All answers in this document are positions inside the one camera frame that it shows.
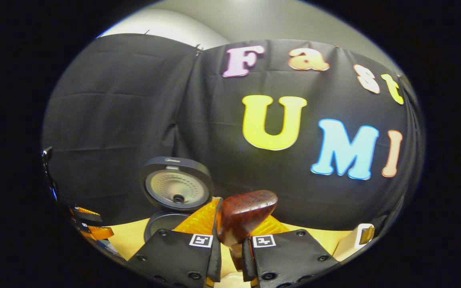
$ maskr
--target screw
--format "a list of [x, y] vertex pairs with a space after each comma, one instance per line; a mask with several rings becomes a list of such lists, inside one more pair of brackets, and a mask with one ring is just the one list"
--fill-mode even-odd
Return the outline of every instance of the screw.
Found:
[[194, 280], [198, 280], [198, 279], [202, 278], [202, 275], [200, 275], [200, 273], [198, 273], [198, 272], [190, 272], [190, 273], [188, 273], [188, 277], [190, 277], [191, 279], [194, 279]]
[[154, 275], [155, 279], [158, 279], [159, 281], [166, 282], [165, 278], [161, 277], [160, 275]]
[[179, 194], [176, 194], [174, 195], [174, 197], [172, 198], [172, 200], [174, 200], [174, 202], [176, 204], [182, 204], [184, 203], [184, 197], [182, 195], [179, 195]]
[[263, 278], [263, 280], [272, 280], [272, 279], [275, 279], [275, 277], [277, 276], [276, 273], [273, 273], [273, 272], [266, 272], [264, 273], [261, 278]]

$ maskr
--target yellow table surface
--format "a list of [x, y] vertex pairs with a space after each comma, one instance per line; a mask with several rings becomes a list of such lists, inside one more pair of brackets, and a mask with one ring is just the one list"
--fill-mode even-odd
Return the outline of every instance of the yellow table surface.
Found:
[[[147, 226], [148, 219], [130, 222], [126, 224], [109, 226], [113, 230], [113, 235], [108, 240], [124, 259], [129, 260], [144, 244], [143, 233]], [[290, 231], [305, 229], [316, 239], [328, 253], [333, 254], [337, 244], [341, 239], [348, 236], [351, 231], [329, 231], [304, 228], [290, 224], [284, 224]], [[230, 273], [236, 273], [236, 268], [231, 259], [229, 249], [221, 245], [222, 270], [221, 277]]]

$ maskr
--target orange translucent plastic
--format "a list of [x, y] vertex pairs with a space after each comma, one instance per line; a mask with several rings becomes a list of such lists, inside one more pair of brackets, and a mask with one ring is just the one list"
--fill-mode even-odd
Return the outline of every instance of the orange translucent plastic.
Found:
[[211, 202], [204, 205], [181, 222], [181, 224], [179, 224], [173, 231], [190, 234], [212, 235], [216, 205], [220, 199], [221, 198], [214, 198]]
[[269, 234], [277, 234], [277, 233], [284, 233], [289, 232], [290, 230], [284, 226], [284, 224], [280, 223], [276, 220], [272, 215], [269, 215], [264, 221], [262, 221], [257, 228], [255, 228], [250, 235], [251, 236], [259, 236], [259, 235], [269, 235]]
[[101, 239], [108, 239], [109, 237], [115, 235], [113, 230], [110, 227], [95, 227], [95, 226], [88, 226], [90, 233], [85, 231], [80, 231], [85, 237], [94, 239], [94, 240], [101, 240]]
[[83, 213], [93, 214], [93, 215], [100, 215], [99, 213], [95, 213], [95, 212], [92, 212], [92, 211], [90, 211], [90, 210], [87, 210], [87, 209], [81, 208], [81, 207], [78, 207], [78, 211], [79, 211], [79, 212], [83, 212]]

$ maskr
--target white wall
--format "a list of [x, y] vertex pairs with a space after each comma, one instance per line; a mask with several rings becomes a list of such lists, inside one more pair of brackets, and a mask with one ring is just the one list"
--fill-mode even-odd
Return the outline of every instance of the white wall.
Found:
[[216, 31], [186, 15], [163, 9], [141, 9], [117, 23], [99, 37], [121, 34], [139, 33], [170, 38], [190, 46], [209, 49], [229, 44]]
[[[375, 43], [320, 7], [299, 0], [163, 0], [149, 6], [187, 15], [230, 42], [262, 39], [310, 40], [336, 44], [400, 73]], [[364, 9], [373, 9], [364, 2]]]

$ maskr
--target open lid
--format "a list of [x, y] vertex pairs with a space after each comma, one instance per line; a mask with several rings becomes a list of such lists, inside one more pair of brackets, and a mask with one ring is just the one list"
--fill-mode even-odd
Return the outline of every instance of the open lid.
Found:
[[165, 211], [192, 213], [212, 196], [209, 170], [199, 162], [177, 157], [155, 157], [140, 170], [147, 199]]

